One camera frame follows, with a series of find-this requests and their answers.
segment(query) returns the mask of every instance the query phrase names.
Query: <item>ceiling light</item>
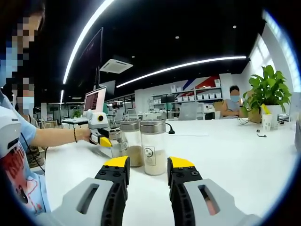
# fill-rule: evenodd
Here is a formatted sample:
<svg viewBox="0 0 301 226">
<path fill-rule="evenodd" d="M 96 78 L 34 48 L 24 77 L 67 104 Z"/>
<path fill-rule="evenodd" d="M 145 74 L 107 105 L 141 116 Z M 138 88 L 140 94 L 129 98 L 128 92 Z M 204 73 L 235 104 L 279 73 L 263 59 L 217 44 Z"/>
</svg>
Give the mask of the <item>ceiling light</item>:
<svg viewBox="0 0 301 226">
<path fill-rule="evenodd" d="M 186 64 L 182 64 L 182 65 L 177 65 L 177 66 L 174 66 L 174 67 L 169 67 L 169 68 L 165 68 L 165 69 L 162 69 L 160 71 L 157 71 L 157 72 L 153 72 L 153 73 L 150 73 L 150 74 L 146 74 L 144 76 L 141 76 L 139 78 L 135 78 L 133 80 L 130 80 L 130 81 L 127 81 L 125 83 L 122 83 L 118 86 L 116 86 L 117 88 L 121 87 L 121 86 L 124 86 L 124 85 L 127 85 L 131 82 L 134 82 L 134 81 L 137 81 L 137 80 L 140 80 L 140 79 L 144 79 L 146 77 L 149 77 L 149 76 L 152 76 L 152 75 L 155 75 L 155 74 L 159 74 L 159 73 L 162 73 L 162 72 L 167 72 L 167 71 L 170 71 L 170 70 L 173 70 L 173 69 L 177 69 L 177 68 L 180 68 L 180 67 L 187 67 L 187 66 L 190 66 L 190 65 L 197 65 L 197 64 L 202 64 L 202 63 L 208 63 L 208 62 L 214 62 L 214 61 L 221 61 L 221 60 L 238 60 L 238 59 L 246 59 L 246 56 L 227 56 L 227 57 L 219 57 L 219 58 L 213 58 L 213 59 L 207 59 L 207 60 L 200 60 L 200 61 L 194 61 L 194 62 L 190 62 L 190 63 L 186 63 Z"/>
<path fill-rule="evenodd" d="M 66 68 L 66 72 L 65 72 L 65 76 L 64 76 L 64 80 L 63 80 L 63 84 L 66 83 L 70 69 L 71 69 L 71 65 L 73 63 L 73 60 L 75 58 L 75 55 L 79 49 L 79 46 L 81 45 L 81 43 L 84 40 L 84 37 L 86 36 L 86 34 L 88 33 L 88 31 L 90 30 L 90 28 L 92 27 L 92 25 L 95 23 L 95 21 L 98 19 L 98 17 L 105 11 L 106 8 L 108 8 L 108 6 L 113 2 L 114 0 L 105 0 L 103 4 L 101 4 L 101 6 L 97 9 L 97 11 L 92 15 L 92 17 L 89 19 L 88 23 L 86 24 L 86 26 L 84 27 L 83 31 L 81 32 L 75 46 L 74 49 L 71 53 L 69 62 L 67 64 L 67 68 Z"/>
<path fill-rule="evenodd" d="M 63 96 L 64 96 L 64 90 L 61 91 L 61 101 L 60 101 L 60 104 L 63 103 Z"/>
</svg>

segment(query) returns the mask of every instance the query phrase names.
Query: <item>glass jar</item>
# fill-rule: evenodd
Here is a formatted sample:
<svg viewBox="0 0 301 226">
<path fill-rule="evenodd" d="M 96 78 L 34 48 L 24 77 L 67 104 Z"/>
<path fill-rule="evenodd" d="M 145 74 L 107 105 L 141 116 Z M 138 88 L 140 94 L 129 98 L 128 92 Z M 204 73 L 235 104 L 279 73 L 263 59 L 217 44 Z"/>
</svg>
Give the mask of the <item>glass jar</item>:
<svg viewBox="0 0 301 226">
<path fill-rule="evenodd" d="M 112 158 L 117 158 L 126 155 L 121 149 L 120 129 L 111 129 L 109 131 L 109 140 L 112 143 Z"/>
<path fill-rule="evenodd" d="M 144 171 L 160 175 L 166 171 L 165 120 L 144 120 L 140 124 Z"/>
<path fill-rule="evenodd" d="M 121 150 L 130 157 L 130 164 L 134 167 L 143 165 L 141 133 L 139 120 L 127 120 L 120 122 Z"/>
</svg>

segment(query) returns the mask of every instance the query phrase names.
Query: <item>ceiling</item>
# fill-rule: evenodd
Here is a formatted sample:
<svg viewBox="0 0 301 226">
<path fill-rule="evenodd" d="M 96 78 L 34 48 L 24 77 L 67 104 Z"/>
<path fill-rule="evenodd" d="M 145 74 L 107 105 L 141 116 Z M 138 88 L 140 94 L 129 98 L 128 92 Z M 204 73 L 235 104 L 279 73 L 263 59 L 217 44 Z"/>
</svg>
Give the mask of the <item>ceiling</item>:
<svg viewBox="0 0 301 226">
<path fill-rule="evenodd" d="M 192 61 L 221 56 L 249 56 L 257 34 L 264 27 L 262 7 L 256 2 L 115 0 L 83 40 L 67 83 L 63 85 L 73 47 L 102 0 L 48 1 L 44 29 L 29 54 L 28 68 L 35 78 L 36 105 L 40 102 L 59 102 L 62 89 L 63 102 L 74 101 L 72 97 L 82 97 L 76 101 L 83 101 L 85 93 L 93 88 L 95 68 L 84 64 L 79 57 L 101 27 L 102 64 L 118 56 L 134 65 L 121 74 L 101 73 L 101 82 L 116 80 L 116 85 Z M 188 78 L 241 73 L 247 62 L 207 63 L 172 70 L 116 88 L 115 96 Z"/>
</svg>

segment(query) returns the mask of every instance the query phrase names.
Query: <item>small plant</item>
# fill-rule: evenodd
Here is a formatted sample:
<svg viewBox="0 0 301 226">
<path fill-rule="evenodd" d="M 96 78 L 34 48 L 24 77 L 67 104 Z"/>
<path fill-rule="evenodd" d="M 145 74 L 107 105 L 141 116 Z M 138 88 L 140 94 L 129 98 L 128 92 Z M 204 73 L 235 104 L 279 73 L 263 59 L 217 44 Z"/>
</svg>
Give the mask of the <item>small plant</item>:
<svg viewBox="0 0 301 226">
<path fill-rule="evenodd" d="M 73 112 L 73 117 L 79 118 L 79 117 L 80 117 L 80 111 L 79 111 L 79 110 L 75 110 L 75 111 Z"/>
<path fill-rule="evenodd" d="M 265 104 L 280 105 L 283 113 L 285 113 L 283 104 L 289 104 L 289 97 L 292 95 L 285 85 L 286 78 L 281 71 L 274 73 L 271 65 L 262 67 L 262 69 L 263 77 L 253 74 L 252 78 L 249 79 L 252 89 L 243 94 L 245 101 L 242 111 L 247 114 L 249 111 L 260 109 L 261 105 Z"/>
</svg>

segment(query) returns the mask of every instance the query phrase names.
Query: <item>powder in jar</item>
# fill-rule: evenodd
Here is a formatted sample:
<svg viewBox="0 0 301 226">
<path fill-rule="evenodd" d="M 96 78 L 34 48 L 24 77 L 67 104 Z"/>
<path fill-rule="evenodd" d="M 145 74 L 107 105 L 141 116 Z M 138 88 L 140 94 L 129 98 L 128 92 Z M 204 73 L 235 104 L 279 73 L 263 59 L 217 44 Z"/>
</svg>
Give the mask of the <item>powder in jar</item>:
<svg viewBox="0 0 301 226">
<path fill-rule="evenodd" d="M 147 152 L 144 152 L 143 155 L 144 155 L 144 171 L 146 174 L 160 175 L 166 171 L 167 158 L 164 150 L 154 151 L 151 157 L 148 157 L 150 156 L 150 154 L 147 155 Z"/>
<path fill-rule="evenodd" d="M 141 146 L 128 147 L 127 155 L 130 157 L 131 166 L 143 166 Z"/>
</svg>

